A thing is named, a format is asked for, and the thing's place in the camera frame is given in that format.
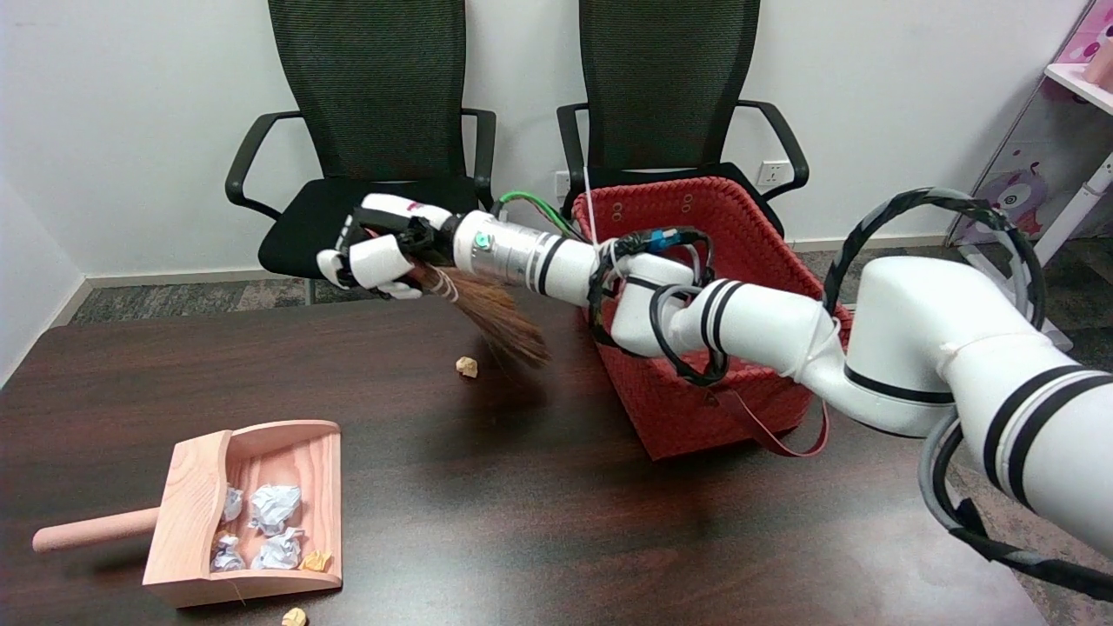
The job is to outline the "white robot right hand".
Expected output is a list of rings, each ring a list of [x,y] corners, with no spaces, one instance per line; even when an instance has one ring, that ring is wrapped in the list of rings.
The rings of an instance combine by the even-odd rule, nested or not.
[[[414,218],[441,229],[453,218],[452,211],[402,196],[366,195],[349,217],[342,222],[333,246],[317,252],[322,277],[342,290],[365,288],[386,300],[417,300],[423,295],[417,280],[417,261],[404,241]]]

